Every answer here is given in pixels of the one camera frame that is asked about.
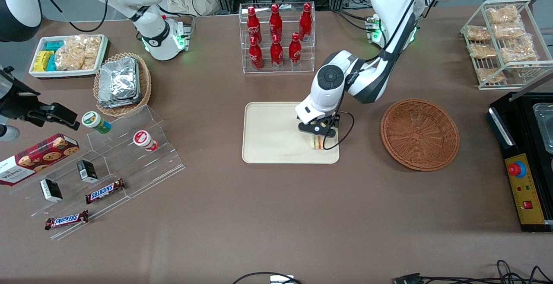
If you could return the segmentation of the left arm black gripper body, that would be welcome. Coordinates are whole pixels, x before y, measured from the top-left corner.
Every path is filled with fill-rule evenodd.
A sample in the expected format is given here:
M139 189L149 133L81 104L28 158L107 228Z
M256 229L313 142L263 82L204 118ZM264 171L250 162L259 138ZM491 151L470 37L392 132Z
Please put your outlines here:
M303 122L298 123L298 130L313 134L316 136L327 136L334 138L337 136L338 118L323 117L318 120L313 120L308 124Z

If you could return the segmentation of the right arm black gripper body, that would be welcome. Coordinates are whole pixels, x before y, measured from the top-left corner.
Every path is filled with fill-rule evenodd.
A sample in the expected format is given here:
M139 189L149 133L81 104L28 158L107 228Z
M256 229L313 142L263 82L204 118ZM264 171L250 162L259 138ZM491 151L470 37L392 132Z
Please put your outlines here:
M41 93L16 79L12 71L12 68L1 69L1 115L6 118L49 118L50 106L39 101Z

